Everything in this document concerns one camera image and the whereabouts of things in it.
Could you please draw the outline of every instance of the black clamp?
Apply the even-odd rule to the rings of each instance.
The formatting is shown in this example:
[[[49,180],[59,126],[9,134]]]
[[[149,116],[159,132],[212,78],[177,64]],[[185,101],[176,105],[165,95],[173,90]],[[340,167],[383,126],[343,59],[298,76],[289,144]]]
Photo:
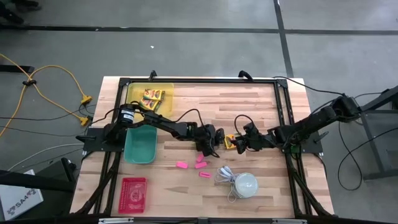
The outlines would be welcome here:
[[[149,81],[151,82],[153,79],[154,79],[154,77],[156,77],[157,76],[157,74],[156,74],[156,71],[155,70],[152,70],[151,72],[150,72],[150,75],[149,75]]]
[[[29,80],[28,82],[27,81],[23,81],[22,82],[22,84],[24,84],[25,86],[31,86],[31,85],[36,84],[36,83],[37,83],[36,80]]]
[[[248,74],[244,70],[241,70],[239,72],[238,78],[243,78],[243,77],[247,78],[248,81],[253,82],[253,78],[250,76],[250,74]]]

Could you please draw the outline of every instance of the wooden table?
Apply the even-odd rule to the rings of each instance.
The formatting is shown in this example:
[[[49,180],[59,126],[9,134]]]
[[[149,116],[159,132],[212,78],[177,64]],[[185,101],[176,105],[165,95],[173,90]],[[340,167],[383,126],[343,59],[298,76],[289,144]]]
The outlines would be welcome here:
[[[119,78],[104,77],[94,120],[102,118],[114,107]],[[307,94],[303,86],[293,82],[288,82],[288,84],[294,118],[298,121],[310,113]],[[214,124],[216,129],[224,128],[225,134],[236,132],[233,128],[233,120],[239,114],[250,116],[262,133],[279,125],[272,85],[175,83],[172,119],[178,118],[191,108],[198,108],[204,123]],[[111,117],[110,114],[108,119],[96,123],[95,126],[102,127],[110,123]],[[182,121],[199,123],[195,112],[187,114]],[[243,125],[248,122],[245,118],[238,119],[240,131],[243,131]],[[118,213],[123,177],[146,177],[148,180],[145,212],[127,216],[213,218],[288,218],[294,216],[286,163],[278,149],[263,149],[260,152],[246,151],[239,155],[236,150],[227,151],[224,146],[221,146],[217,150],[221,158],[211,156],[205,158],[208,166],[202,170],[213,175],[216,174],[217,168],[227,165],[235,173],[250,172],[256,176],[259,182],[257,195],[249,199],[237,200],[235,203],[229,203],[226,198],[230,190],[229,184],[215,183],[213,179],[198,176],[198,170],[193,168],[198,153],[193,142],[178,141],[169,133],[158,130],[156,159],[152,164],[133,165],[121,159],[112,216],[123,216]],[[103,152],[94,152],[83,161],[71,212],[77,211],[97,187],[103,157]],[[189,168],[176,168],[177,161],[187,162]],[[303,164],[309,189],[324,208],[333,213],[321,162],[314,155],[304,154]],[[300,208],[304,211],[302,194],[299,190],[298,195]],[[107,196],[108,188],[104,191],[101,211],[106,205]]]

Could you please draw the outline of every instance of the concrete floor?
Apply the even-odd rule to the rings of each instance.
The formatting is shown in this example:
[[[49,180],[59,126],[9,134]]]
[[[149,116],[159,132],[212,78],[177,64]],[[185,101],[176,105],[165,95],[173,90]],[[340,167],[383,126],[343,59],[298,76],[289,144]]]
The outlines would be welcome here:
[[[272,0],[64,0],[40,1],[43,10],[24,15],[32,25],[120,27],[227,27],[277,29]],[[286,29],[398,30],[398,2],[394,0],[280,0]],[[381,35],[287,35],[294,77],[318,89],[361,93],[383,91],[398,84],[398,37]],[[151,33],[0,31],[0,53],[19,64],[56,64],[68,68],[86,94],[98,96],[105,75],[236,76],[240,70],[254,77],[286,75],[279,34]],[[14,111],[21,74],[2,73],[1,116]],[[37,75],[42,92],[60,104],[77,110],[81,98],[73,80],[56,69]],[[308,90],[314,109],[335,96]],[[368,102],[372,96],[359,98]],[[18,117],[53,118],[64,112],[29,88]],[[13,121],[11,127],[56,134],[81,132],[69,116],[56,121]],[[350,149],[366,140],[361,126],[342,124]],[[335,213],[341,217],[398,222],[398,178],[364,182],[354,192],[338,184],[338,163],[346,154],[332,124],[323,140],[324,160]],[[46,147],[78,143],[73,137],[40,136],[7,130],[0,138],[0,169]],[[34,164],[79,147],[61,148],[34,158]],[[369,146],[355,153],[365,174],[376,171]],[[81,152],[68,155],[80,164]],[[48,164],[34,166],[41,170]],[[358,183],[351,159],[342,167],[347,187]]]

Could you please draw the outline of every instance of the yellow extension cord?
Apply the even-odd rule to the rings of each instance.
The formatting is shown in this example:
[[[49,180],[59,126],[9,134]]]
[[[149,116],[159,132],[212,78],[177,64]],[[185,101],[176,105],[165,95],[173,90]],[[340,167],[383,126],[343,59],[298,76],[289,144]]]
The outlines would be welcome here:
[[[32,72],[32,74],[28,75],[17,63],[13,62],[11,59],[9,59],[8,57],[6,57],[6,56],[3,55],[3,54],[0,54],[0,56],[2,56],[2,57],[5,58],[6,60],[8,60],[8,61],[11,62],[12,64],[14,64],[16,67],[18,67],[18,68],[28,77],[27,81],[32,80],[32,77],[33,77],[37,72],[39,72],[39,71],[41,71],[41,70],[43,70],[43,69],[45,69],[45,68],[60,68],[60,69],[64,70],[65,72],[67,72],[67,73],[73,78],[73,80],[75,81],[75,83],[76,83],[78,89],[80,90],[80,93],[83,95],[83,99],[81,100],[81,104],[89,103],[89,102],[92,100],[92,97],[91,97],[91,96],[87,96],[87,95],[85,95],[85,94],[83,93],[83,90],[81,89],[81,87],[80,87],[79,83],[77,82],[75,76],[74,76],[71,72],[69,72],[67,69],[65,69],[65,68],[63,68],[63,67],[61,67],[61,66],[59,66],[59,65],[47,65],[47,66],[41,67],[41,68],[39,68],[39,69],[36,69],[34,72]],[[67,110],[67,109],[64,108],[63,106],[59,105],[58,103],[56,103],[56,102],[54,102],[54,101],[48,99],[46,96],[44,96],[44,95],[40,92],[40,90],[39,90],[39,88],[36,86],[36,84],[33,84],[33,86],[35,87],[37,93],[38,93],[42,98],[44,98],[44,99],[47,100],[48,102],[54,104],[55,106],[58,106],[59,108],[65,110],[67,113],[70,113],[70,114],[74,115],[76,118],[78,118],[78,119],[81,121],[81,125],[82,125],[82,126],[84,126],[84,125],[86,125],[86,124],[88,123],[88,118],[84,118],[84,117],[81,117],[81,116],[76,115],[75,113],[72,113],[71,111]],[[4,132],[6,131],[6,129],[7,129],[8,126],[9,126],[9,124],[11,123],[12,119],[13,119],[13,118],[15,117],[15,115],[17,114],[17,112],[18,112],[18,110],[19,110],[19,107],[21,106],[22,99],[23,99],[24,94],[25,94],[25,90],[26,90],[26,86],[24,85],[24,87],[22,88],[22,91],[21,91],[21,95],[19,96],[19,101],[18,101],[17,108],[15,109],[14,114],[11,116],[11,119],[10,119],[10,120],[7,122],[7,124],[5,125],[5,128],[3,128],[3,130],[1,131],[0,137],[4,134]]]

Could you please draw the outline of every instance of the cable plug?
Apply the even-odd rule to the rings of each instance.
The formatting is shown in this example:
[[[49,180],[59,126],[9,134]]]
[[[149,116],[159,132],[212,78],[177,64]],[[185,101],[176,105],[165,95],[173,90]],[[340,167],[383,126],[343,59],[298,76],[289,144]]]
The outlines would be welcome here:
[[[92,99],[93,99],[93,97],[84,95],[83,99],[80,102],[81,102],[82,105],[86,105],[89,102],[91,102]]]
[[[86,126],[88,124],[88,121],[90,120],[89,118],[79,118],[79,120],[81,121],[80,125],[82,126]]]

